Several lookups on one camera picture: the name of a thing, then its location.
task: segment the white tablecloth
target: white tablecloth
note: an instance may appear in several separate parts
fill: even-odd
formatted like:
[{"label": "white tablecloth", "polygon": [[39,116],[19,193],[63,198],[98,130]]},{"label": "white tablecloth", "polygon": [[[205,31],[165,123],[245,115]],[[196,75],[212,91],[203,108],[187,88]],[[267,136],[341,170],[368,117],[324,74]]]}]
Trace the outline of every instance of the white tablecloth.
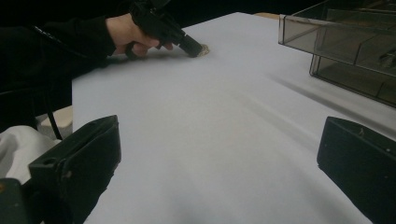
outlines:
[{"label": "white tablecloth", "polygon": [[154,49],[74,80],[75,130],[120,122],[122,161],[87,223],[370,223],[319,170],[320,137],[333,116],[396,139],[396,110],[309,76],[277,29],[234,13],[185,29],[205,57]]}]

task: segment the person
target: person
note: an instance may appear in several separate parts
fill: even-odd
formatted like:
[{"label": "person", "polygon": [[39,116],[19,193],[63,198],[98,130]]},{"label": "person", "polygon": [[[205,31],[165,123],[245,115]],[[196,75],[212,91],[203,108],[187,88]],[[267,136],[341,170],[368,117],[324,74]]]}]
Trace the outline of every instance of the person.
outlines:
[{"label": "person", "polygon": [[[150,48],[160,44],[136,26],[129,13],[47,22],[41,27],[2,27],[0,86],[13,88],[72,78],[99,66],[108,56],[124,54],[132,42],[137,57],[146,56]],[[173,48],[172,43],[164,46]],[[1,110],[12,112],[4,105]],[[30,178],[27,165],[58,142],[26,125],[0,130],[0,178],[14,177],[24,183]]]}]

